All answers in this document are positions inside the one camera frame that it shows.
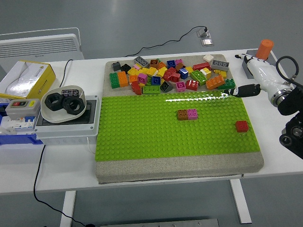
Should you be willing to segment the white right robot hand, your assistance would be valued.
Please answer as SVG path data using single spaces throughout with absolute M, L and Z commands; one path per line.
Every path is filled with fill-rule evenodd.
M 292 91 L 289 85 L 284 84 L 275 67 L 267 61 L 248 54 L 239 54 L 235 57 L 243 60 L 257 84 L 226 89 L 224 93 L 235 97 L 250 97 L 257 96 L 263 90 L 267 92 L 268 98 L 272 99 Z

